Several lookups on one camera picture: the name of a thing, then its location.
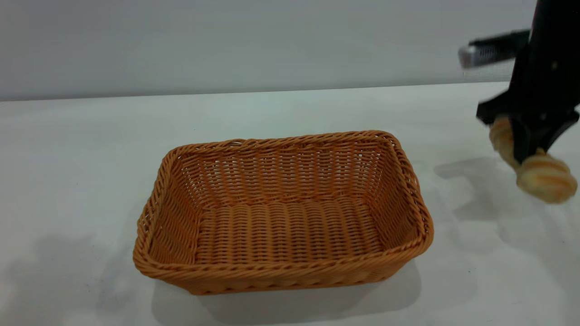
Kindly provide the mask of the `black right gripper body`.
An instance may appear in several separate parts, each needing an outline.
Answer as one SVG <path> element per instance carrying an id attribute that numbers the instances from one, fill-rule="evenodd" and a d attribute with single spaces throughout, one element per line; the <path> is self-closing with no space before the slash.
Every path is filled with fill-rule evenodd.
<path id="1" fill-rule="evenodd" d="M 529 29 L 511 31 L 516 59 L 508 117 L 577 120 L 579 113 L 579 2 L 539 0 Z"/>

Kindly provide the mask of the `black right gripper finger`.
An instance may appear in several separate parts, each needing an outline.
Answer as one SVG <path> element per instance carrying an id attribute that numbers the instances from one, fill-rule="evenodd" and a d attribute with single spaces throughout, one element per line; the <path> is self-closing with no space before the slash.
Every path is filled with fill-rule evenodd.
<path id="1" fill-rule="evenodd" d="M 512 117 L 513 155 L 523 163 L 539 149 L 547 152 L 551 145 L 579 120 L 576 110 L 549 113 L 518 114 Z"/>
<path id="2" fill-rule="evenodd" d="M 512 114 L 513 96 L 509 91 L 480 102 L 477 105 L 476 117 L 485 125 L 491 125 L 498 117 L 505 117 Z"/>

